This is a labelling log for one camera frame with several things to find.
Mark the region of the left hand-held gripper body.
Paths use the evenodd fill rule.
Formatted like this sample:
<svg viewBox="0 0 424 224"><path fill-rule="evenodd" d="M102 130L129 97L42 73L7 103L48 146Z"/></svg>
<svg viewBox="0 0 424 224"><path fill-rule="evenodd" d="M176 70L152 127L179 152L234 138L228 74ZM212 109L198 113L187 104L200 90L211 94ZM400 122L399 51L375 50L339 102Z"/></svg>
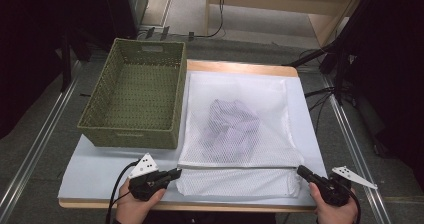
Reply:
<svg viewBox="0 0 424 224"><path fill-rule="evenodd" d="M160 171L158 165L149 153L146 153L130 172L129 191L134 198L148 201L159 189L163 187L164 171Z"/></svg>

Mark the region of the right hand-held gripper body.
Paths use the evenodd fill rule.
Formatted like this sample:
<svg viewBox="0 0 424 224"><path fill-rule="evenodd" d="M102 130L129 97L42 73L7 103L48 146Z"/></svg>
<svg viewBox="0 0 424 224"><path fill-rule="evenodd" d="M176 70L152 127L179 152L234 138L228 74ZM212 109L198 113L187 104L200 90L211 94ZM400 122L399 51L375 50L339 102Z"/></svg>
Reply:
<svg viewBox="0 0 424 224"><path fill-rule="evenodd" d="M325 203L341 207L348 203L351 197L351 183L355 182L365 187L377 189L377 185L359 176L347 167L334 167L330 176L316 177L316 185Z"/></svg>

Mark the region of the white mesh laundry bag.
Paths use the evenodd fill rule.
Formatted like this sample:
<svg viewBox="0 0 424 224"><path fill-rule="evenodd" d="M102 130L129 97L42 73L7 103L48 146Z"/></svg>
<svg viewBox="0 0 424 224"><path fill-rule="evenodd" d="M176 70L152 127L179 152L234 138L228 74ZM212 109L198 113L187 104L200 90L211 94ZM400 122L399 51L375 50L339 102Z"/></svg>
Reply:
<svg viewBox="0 0 424 224"><path fill-rule="evenodd" d="M240 100L260 119L249 159L219 163L205 158L202 133L215 99ZM176 185L185 196L296 197L296 169L304 158L291 134L287 80L249 74L194 72L189 78L185 137Z"/></svg>

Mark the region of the lavender garment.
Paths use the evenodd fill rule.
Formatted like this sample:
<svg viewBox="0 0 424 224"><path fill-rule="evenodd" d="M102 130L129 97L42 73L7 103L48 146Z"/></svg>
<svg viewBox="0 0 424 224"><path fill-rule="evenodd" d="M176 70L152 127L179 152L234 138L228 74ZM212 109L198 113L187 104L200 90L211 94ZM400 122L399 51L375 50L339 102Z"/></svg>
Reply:
<svg viewBox="0 0 424 224"><path fill-rule="evenodd" d="M201 138L205 158L217 164L247 161L259 126L259 117L240 100L215 99Z"/></svg>

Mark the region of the green woven basket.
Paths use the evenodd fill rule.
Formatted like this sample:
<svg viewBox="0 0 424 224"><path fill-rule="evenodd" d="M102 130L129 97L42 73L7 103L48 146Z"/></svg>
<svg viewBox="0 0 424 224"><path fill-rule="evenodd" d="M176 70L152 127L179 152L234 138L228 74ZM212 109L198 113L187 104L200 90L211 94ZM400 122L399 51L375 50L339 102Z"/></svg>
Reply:
<svg viewBox="0 0 424 224"><path fill-rule="evenodd" d="M175 149L186 73L183 42L115 39L78 129L98 147Z"/></svg>

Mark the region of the person's right hand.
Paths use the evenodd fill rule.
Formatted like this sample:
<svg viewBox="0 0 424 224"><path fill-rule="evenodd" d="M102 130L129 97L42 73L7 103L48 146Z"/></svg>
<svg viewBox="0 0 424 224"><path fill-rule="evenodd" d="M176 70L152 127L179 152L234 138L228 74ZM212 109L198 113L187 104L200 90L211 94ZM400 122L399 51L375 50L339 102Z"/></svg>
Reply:
<svg viewBox="0 0 424 224"><path fill-rule="evenodd" d="M309 183L310 195L313 198L316 209L315 214L319 224L354 224L358 216L358 208L355 200L350 197L347 204L336 207L327 204L315 183Z"/></svg>

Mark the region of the person's left hand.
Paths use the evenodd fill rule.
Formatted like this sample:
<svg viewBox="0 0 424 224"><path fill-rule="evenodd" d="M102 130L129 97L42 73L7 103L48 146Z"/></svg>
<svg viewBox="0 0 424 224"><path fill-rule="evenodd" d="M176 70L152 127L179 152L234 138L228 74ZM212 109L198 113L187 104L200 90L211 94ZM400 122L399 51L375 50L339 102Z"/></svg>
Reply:
<svg viewBox="0 0 424 224"><path fill-rule="evenodd" d="M121 199L117 201L115 220L119 224L142 224L149 211L158 204L166 190L158 190L148 201L140 201L129 192L129 180L119 189Z"/></svg>

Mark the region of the black metal stand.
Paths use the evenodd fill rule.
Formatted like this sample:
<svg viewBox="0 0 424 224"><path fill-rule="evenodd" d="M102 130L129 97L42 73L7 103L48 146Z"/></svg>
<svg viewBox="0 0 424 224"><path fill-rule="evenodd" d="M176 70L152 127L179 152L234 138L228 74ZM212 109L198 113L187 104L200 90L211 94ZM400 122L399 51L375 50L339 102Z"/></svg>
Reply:
<svg viewBox="0 0 424 224"><path fill-rule="evenodd" d="M91 57L84 33L80 29L69 28L61 38L62 92L71 83L71 52L75 53L78 60L88 61Z"/></svg>
<svg viewBox="0 0 424 224"><path fill-rule="evenodd" d="M343 48L343 44L340 40L334 40L322 48L313 49L311 53L305 55L304 57L299 56L296 61L289 63L289 66L297 68L312 61L313 59L317 59L322 55L324 55L325 58L319 65L319 70L322 74L325 75L330 74L333 70L335 70L332 94L335 96L337 103L341 105L343 79L349 64L349 55Z"/></svg>

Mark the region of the black cabinet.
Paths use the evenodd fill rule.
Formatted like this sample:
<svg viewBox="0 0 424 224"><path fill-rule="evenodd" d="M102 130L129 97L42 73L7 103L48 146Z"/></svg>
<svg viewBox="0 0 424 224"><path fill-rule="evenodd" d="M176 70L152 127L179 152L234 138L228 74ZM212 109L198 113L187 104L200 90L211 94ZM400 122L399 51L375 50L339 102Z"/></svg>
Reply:
<svg viewBox="0 0 424 224"><path fill-rule="evenodd" d="M149 0L107 0L115 35L137 37Z"/></svg>

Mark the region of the metal floor rail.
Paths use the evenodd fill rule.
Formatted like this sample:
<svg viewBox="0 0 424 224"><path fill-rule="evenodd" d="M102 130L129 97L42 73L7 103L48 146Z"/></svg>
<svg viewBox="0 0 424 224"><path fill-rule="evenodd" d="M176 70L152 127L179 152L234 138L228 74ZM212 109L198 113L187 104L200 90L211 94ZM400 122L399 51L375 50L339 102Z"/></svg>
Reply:
<svg viewBox="0 0 424 224"><path fill-rule="evenodd" d="M345 111L349 107L348 103L340 105L333 93L326 94L324 103L319 107L315 129L326 169L346 166L366 181L376 184L377 179L371 172L365 153L361 150L361 142ZM361 224L393 224L379 189L355 183L352 186L361 204Z"/></svg>
<svg viewBox="0 0 424 224"><path fill-rule="evenodd" d="M74 92L82 67L83 63L81 61L76 61L71 66L72 77L69 86L58 95L16 175L8 184L6 192L0 201L0 224L5 224L7 222L22 192L24 191L30 176L44 152L50 136L52 135L71 95Z"/></svg>

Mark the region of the wooden frame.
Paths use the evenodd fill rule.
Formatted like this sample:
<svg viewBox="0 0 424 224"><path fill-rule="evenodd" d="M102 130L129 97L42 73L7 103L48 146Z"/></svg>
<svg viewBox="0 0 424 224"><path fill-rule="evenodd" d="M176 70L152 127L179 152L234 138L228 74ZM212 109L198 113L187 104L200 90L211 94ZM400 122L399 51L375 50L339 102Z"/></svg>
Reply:
<svg viewBox="0 0 424 224"><path fill-rule="evenodd" d="M345 17L356 10L361 0L225 0L236 7L306 13L321 47L328 45Z"/></svg>

